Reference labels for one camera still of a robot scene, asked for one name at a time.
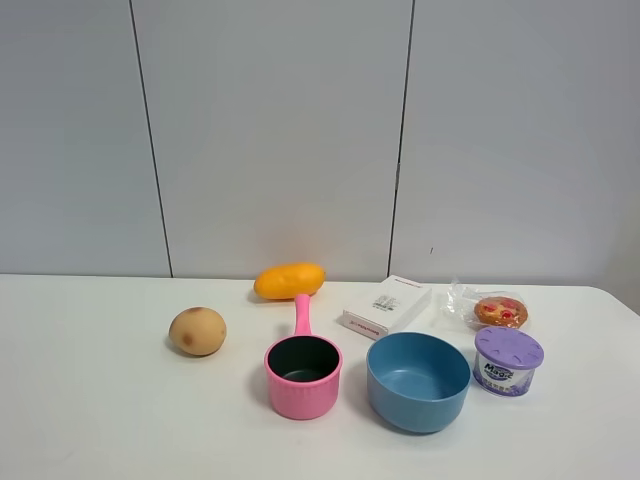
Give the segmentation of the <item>white cardboard box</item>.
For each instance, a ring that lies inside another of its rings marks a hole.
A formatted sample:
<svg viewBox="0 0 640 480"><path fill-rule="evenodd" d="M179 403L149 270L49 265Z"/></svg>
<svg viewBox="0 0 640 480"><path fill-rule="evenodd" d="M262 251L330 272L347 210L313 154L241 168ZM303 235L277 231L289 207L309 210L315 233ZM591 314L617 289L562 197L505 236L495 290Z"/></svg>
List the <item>white cardboard box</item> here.
<svg viewBox="0 0 640 480"><path fill-rule="evenodd" d="M426 284L391 275L350 303L339 318L345 328L372 340L404 330L431 303Z"/></svg>

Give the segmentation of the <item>yellow mango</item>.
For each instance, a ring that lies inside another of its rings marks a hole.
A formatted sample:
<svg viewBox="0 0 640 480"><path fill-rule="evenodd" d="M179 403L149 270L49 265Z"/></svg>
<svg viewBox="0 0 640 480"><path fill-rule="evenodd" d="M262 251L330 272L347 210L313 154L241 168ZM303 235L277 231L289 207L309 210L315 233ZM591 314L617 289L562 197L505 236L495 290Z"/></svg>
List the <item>yellow mango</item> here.
<svg viewBox="0 0 640 480"><path fill-rule="evenodd" d="M266 300L290 300L313 295L324 284L325 270L313 263L293 263L268 268L254 281L254 292Z"/></svg>

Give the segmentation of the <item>brown potato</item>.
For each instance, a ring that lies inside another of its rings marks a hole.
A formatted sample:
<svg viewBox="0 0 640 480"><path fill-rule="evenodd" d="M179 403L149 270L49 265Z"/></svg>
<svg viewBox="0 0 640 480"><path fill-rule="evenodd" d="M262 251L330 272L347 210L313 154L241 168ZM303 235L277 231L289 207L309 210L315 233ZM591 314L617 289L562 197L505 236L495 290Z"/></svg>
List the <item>brown potato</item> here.
<svg viewBox="0 0 640 480"><path fill-rule="evenodd" d="M191 307L172 321L168 336L183 353L203 357L216 353L227 336L223 317L207 307Z"/></svg>

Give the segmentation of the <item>purple lid air freshener can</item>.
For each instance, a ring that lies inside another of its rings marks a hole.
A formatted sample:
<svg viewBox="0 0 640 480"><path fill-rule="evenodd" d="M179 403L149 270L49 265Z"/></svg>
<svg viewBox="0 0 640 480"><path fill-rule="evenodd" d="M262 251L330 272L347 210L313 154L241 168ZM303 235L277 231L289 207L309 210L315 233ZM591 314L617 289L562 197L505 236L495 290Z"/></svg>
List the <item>purple lid air freshener can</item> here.
<svg viewBox="0 0 640 480"><path fill-rule="evenodd" d="M508 327L486 327L474 339L473 375L485 390L504 397L525 395L543 363L542 346L528 334Z"/></svg>

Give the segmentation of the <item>wrapped fruit tart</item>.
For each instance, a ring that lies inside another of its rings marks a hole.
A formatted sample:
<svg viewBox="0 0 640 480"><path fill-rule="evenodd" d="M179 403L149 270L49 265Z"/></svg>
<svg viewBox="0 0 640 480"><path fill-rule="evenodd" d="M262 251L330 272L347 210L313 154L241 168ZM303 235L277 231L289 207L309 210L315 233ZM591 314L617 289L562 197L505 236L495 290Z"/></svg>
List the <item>wrapped fruit tart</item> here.
<svg viewBox="0 0 640 480"><path fill-rule="evenodd" d="M485 327L520 329L529 320L529 309L519 294L476 289L457 281L449 285L441 309L451 321L473 330Z"/></svg>

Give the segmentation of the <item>pink saucepan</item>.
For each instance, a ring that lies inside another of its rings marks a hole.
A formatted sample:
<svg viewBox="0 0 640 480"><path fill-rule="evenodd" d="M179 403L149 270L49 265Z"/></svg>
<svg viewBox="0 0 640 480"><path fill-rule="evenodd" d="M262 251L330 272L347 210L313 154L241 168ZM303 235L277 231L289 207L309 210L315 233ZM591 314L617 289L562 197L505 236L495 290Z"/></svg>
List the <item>pink saucepan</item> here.
<svg viewBox="0 0 640 480"><path fill-rule="evenodd" d="M264 356L270 404L297 421L319 418L335 405L343 356L337 345L311 331L308 294L295 297L295 329Z"/></svg>

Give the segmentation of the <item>blue bowl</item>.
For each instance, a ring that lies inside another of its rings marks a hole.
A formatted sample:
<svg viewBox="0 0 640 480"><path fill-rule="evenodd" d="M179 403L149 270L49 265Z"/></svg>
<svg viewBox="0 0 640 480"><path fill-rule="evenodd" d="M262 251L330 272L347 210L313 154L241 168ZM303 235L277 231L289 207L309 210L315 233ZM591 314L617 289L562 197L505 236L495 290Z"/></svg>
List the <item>blue bowl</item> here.
<svg viewBox="0 0 640 480"><path fill-rule="evenodd" d="M472 377L456 347L418 332L390 334L374 342L366 368L374 412L412 434L433 434L454 422Z"/></svg>

